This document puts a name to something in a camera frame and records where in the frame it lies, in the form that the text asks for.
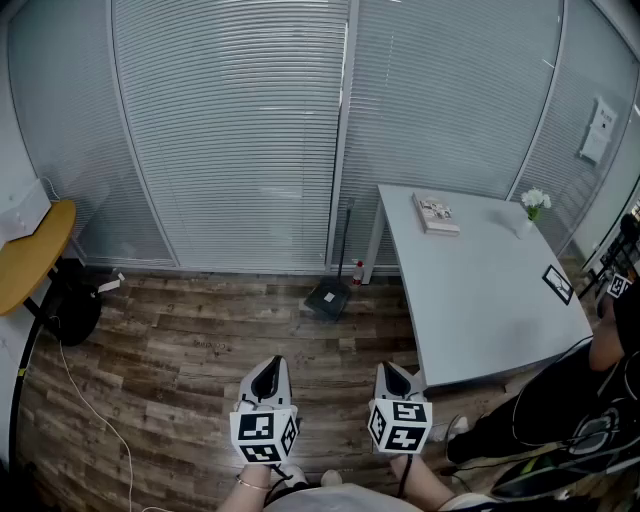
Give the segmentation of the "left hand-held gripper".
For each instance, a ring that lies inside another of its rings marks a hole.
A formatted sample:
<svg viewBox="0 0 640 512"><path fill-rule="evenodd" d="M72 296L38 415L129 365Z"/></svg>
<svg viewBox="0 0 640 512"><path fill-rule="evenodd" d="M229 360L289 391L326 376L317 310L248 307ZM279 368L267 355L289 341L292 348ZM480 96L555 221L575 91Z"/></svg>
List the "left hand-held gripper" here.
<svg viewBox="0 0 640 512"><path fill-rule="evenodd" d="M289 368L282 356L256 365L241 381L241 400L290 400ZM299 435L298 408L247 401L229 414L231 443L244 464L286 464Z"/></svg>

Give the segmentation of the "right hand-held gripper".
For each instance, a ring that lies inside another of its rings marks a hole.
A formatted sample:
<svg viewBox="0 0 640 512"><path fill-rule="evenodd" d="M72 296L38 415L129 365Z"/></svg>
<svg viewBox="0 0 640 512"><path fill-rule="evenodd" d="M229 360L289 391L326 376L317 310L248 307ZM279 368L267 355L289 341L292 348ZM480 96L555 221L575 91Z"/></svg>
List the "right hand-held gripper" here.
<svg viewBox="0 0 640 512"><path fill-rule="evenodd" d="M421 454L433 425L430 402L393 398L422 397L421 381L390 362L379 363L367 424L374 450L385 454Z"/></svg>

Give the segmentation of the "black long-handled dustpan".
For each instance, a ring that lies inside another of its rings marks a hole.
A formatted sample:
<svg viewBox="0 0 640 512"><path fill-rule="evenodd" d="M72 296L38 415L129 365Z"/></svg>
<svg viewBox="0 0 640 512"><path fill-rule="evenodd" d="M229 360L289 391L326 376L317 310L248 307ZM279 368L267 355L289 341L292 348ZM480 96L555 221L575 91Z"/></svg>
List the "black long-handled dustpan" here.
<svg viewBox="0 0 640 512"><path fill-rule="evenodd" d="M346 206L346 217L341 240L340 260L335 277L323 277L306 298L304 304L316 314L327 319L337 321L344 310L351 291L343 282L342 270L346 248L346 239L352 211L355 205L354 199L349 199Z"/></svg>

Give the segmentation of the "person's right forearm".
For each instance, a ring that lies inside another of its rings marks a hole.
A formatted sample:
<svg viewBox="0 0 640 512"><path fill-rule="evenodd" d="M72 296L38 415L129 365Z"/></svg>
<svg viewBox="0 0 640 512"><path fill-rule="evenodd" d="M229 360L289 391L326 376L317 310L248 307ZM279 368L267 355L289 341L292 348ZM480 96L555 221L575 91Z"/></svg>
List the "person's right forearm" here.
<svg viewBox="0 0 640 512"><path fill-rule="evenodd" d="M424 512L436 512L455 496L418 455L396 455L390 466L399 480L398 497Z"/></svg>

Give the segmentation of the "person's left forearm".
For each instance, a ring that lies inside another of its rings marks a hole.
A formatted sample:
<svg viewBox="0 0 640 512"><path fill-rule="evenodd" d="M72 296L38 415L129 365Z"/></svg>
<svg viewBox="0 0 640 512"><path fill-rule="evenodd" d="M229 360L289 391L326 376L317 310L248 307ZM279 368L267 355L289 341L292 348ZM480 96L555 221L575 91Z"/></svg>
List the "person's left forearm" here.
<svg viewBox="0 0 640 512"><path fill-rule="evenodd" d="M270 466L246 465L216 512L262 512L271 486Z"/></svg>

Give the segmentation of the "white square table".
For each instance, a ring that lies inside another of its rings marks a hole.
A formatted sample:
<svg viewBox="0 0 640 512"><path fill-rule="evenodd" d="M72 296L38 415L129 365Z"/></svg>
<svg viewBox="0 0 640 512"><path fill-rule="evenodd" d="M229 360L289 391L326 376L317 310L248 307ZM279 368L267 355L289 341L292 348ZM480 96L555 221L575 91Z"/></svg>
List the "white square table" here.
<svg viewBox="0 0 640 512"><path fill-rule="evenodd" d="M515 202L426 190L453 210L457 236L424 232L418 189L381 184L363 279L383 231L393 241L410 310L420 375L439 386L512 370L563 353L592 334L577 298L545 281L561 267Z"/></svg>

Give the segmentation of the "person's white garment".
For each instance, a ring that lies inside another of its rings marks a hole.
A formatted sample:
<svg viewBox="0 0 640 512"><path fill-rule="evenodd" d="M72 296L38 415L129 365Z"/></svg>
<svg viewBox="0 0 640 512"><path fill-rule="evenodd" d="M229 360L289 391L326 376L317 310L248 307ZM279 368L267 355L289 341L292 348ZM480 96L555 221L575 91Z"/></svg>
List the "person's white garment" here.
<svg viewBox="0 0 640 512"><path fill-rule="evenodd" d="M355 485L294 491L267 505L263 512L423 512L386 494Z"/></svg>

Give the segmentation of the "grey paperback book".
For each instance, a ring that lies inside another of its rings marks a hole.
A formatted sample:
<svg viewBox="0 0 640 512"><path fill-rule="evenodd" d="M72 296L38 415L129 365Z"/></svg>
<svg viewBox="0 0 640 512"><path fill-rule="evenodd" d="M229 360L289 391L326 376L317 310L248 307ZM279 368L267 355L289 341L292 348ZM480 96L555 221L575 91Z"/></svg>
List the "grey paperback book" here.
<svg viewBox="0 0 640 512"><path fill-rule="evenodd" d="M443 201L414 192L412 200L425 233L457 236L460 227L454 222L451 208Z"/></svg>

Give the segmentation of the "black bag with green trim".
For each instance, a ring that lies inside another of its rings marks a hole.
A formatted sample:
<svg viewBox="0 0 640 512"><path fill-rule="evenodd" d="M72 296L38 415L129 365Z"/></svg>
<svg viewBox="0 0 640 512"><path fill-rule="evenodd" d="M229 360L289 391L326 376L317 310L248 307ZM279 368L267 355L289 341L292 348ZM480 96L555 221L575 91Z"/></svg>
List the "black bag with green trim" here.
<svg viewBox="0 0 640 512"><path fill-rule="evenodd" d="M640 440L589 454L555 450L516 463L491 488L499 499L533 499L560 491L590 475L610 474L640 463Z"/></svg>

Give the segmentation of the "black framed picture card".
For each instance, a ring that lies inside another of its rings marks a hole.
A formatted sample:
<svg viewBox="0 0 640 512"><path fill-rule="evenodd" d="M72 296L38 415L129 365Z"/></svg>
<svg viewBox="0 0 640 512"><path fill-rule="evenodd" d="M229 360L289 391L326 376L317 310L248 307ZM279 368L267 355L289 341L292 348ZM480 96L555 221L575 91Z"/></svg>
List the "black framed picture card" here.
<svg viewBox="0 0 640 512"><path fill-rule="evenodd" d="M574 289L570 282L553 265L549 265L542 276L543 281L565 304L569 305L574 295Z"/></svg>

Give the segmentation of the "white flower bunch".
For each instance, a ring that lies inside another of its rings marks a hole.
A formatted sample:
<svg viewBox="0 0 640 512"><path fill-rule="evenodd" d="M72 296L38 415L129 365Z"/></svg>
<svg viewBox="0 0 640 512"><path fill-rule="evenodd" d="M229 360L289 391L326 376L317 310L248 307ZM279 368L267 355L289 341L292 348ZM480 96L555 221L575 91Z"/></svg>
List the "white flower bunch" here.
<svg viewBox="0 0 640 512"><path fill-rule="evenodd" d="M550 196L541 189L531 188L520 195L521 203L524 206L527 218L531 222L535 222L543 209L551 208Z"/></svg>

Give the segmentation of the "white slatted window blind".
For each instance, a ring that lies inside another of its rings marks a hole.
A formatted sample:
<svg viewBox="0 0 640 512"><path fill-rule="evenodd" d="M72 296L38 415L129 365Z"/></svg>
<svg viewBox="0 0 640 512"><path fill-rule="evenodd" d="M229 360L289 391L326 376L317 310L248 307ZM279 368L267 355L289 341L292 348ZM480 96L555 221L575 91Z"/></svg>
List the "white slatted window blind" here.
<svg viewBox="0 0 640 512"><path fill-rule="evenodd" d="M111 69L105 0L27 0L8 23L14 108L48 193L76 206L86 260L173 261L142 188Z"/></svg>
<svg viewBox="0 0 640 512"><path fill-rule="evenodd" d="M348 0L114 0L124 110L188 269L319 272Z"/></svg>
<svg viewBox="0 0 640 512"><path fill-rule="evenodd" d="M364 259L381 184L507 196L562 12L562 0L359 0L334 264Z"/></svg>
<svg viewBox="0 0 640 512"><path fill-rule="evenodd" d="M537 227L563 252L605 182L635 99L640 63L591 0L565 0L562 51L541 128L512 199L536 187L550 196ZM616 115L598 160L583 151L599 107Z"/></svg>

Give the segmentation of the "round yellow table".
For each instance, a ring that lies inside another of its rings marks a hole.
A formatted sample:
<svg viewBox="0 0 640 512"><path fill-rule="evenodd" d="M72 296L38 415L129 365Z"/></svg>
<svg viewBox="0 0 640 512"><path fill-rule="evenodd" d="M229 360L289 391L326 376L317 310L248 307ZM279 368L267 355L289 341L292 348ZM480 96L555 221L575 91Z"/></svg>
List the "round yellow table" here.
<svg viewBox="0 0 640 512"><path fill-rule="evenodd" d="M32 235L0 249L0 316L13 313L31 298L68 245L75 220L71 200L56 202Z"/></svg>

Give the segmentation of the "white box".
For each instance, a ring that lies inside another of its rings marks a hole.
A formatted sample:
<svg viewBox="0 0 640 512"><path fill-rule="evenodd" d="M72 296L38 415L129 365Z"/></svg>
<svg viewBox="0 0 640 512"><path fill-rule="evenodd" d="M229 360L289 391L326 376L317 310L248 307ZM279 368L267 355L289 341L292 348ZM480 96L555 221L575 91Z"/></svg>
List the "white box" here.
<svg viewBox="0 0 640 512"><path fill-rule="evenodd" d="M51 209L40 179L11 193L0 194L0 241L31 236Z"/></svg>

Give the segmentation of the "black table leg frame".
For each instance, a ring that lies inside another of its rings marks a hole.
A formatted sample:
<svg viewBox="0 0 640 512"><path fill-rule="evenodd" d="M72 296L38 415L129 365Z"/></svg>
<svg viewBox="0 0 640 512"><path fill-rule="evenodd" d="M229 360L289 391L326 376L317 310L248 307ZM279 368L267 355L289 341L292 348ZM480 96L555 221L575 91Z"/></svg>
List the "black table leg frame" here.
<svg viewBox="0 0 640 512"><path fill-rule="evenodd" d="M24 375L42 324L31 313L24 309L11 314L7 320L7 326L9 328L7 354L16 365L16 382L11 401L7 441L7 467L9 470L12 470L17 467L17 421Z"/></svg>

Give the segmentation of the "grey partition post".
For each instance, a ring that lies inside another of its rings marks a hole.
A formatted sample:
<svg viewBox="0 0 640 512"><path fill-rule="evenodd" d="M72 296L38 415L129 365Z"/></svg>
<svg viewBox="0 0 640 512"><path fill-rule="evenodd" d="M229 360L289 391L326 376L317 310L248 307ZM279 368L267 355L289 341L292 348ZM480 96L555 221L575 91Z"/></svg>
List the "grey partition post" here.
<svg viewBox="0 0 640 512"><path fill-rule="evenodd" d="M345 27L345 45L343 57L343 76L341 85L340 109L335 148L334 174L331 194L330 216L325 251L325 272L330 273L336 239L336 226L339 213L340 191L344 166L346 137L350 113L351 89L355 62L360 0L349 0L348 20Z"/></svg>

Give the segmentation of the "white wall notice holder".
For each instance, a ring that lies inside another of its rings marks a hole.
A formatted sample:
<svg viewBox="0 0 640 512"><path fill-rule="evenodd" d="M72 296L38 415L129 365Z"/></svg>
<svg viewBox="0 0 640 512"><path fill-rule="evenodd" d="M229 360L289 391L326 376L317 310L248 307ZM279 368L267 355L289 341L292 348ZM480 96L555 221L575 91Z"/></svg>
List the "white wall notice holder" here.
<svg viewBox="0 0 640 512"><path fill-rule="evenodd" d="M586 137L579 151L581 157L594 164L600 163L611 141L617 118L617 112L599 96Z"/></svg>

